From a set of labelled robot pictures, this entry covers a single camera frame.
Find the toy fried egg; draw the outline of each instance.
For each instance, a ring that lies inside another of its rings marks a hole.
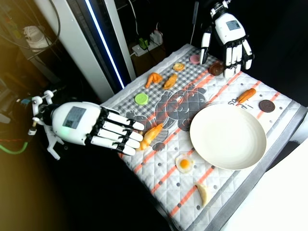
[[[194,160],[187,154],[181,154],[175,159],[175,165],[181,173],[188,173],[193,169]]]

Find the pink round object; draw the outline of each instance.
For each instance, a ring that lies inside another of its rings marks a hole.
[[[194,54],[192,55],[189,60],[193,63],[193,64],[199,64],[200,63],[200,55],[199,54]]]

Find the dark brown cookie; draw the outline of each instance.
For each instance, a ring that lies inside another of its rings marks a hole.
[[[262,100],[259,103],[259,108],[263,112],[272,112],[272,111],[275,110],[275,104],[272,101],[269,101],[269,100]]]
[[[220,63],[215,63],[209,67],[208,71],[214,76],[219,76],[223,72],[223,69],[223,65],[221,65]]]

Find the green lid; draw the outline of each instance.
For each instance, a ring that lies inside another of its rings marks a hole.
[[[145,105],[148,103],[149,96],[144,93],[139,93],[135,96],[135,102],[139,105]]]

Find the quilted mat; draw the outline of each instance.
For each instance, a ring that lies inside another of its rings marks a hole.
[[[148,149],[137,151],[134,156],[120,157],[179,230],[219,230],[285,145],[306,109],[243,72],[229,79],[223,75],[215,77],[208,73],[208,67],[217,59],[209,56],[205,65],[192,64],[189,58],[194,54],[199,54],[197,48],[183,46],[102,105],[143,123],[145,130],[164,123]],[[175,72],[174,63],[185,64],[185,69]],[[151,72],[159,73],[163,81],[146,89],[144,85]],[[178,74],[178,81],[170,90],[163,90],[163,83],[173,73]],[[243,104],[237,104],[236,98],[250,88],[257,93]],[[149,96],[149,102],[141,106],[134,102],[134,96],[142,92]],[[265,99],[274,102],[276,108],[272,113],[259,109],[259,102]],[[218,103],[239,106],[261,123],[268,146],[266,155],[256,165],[241,171],[225,170],[210,165],[194,150],[189,135],[193,117],[201,109]],[[175,166],[175,158],[180,154],[194,159],[189,173],[183,174]],[[208,189],[210,200],[205,207],[194,185],[196,182]]]

